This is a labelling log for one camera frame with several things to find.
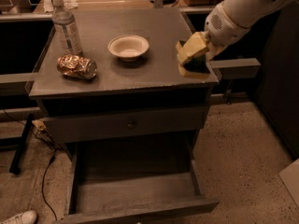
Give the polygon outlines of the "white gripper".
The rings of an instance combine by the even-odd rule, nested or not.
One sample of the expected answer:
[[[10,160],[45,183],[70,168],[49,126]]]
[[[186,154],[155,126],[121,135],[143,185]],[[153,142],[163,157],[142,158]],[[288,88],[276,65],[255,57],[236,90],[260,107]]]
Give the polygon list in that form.
[[[240,27],[232,21],[223,8],[223,3],[219,3],[206,17],[205,32],[195,32],[186,42],[177,42],[178,64],[184,66],[202,55],[206,55],[206,60],[211,61],[248,31],[249,28]]]

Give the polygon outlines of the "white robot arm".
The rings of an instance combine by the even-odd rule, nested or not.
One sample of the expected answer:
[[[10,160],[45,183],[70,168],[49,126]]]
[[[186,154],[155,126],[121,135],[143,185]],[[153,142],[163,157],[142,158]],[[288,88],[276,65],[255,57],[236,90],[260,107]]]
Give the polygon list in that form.
[[[223,0],[208,14],[203,32],[194,33],[181,47],[177,46],[178,64],[192,59],[207,61],[246,35],[259,19],[298,0]]]

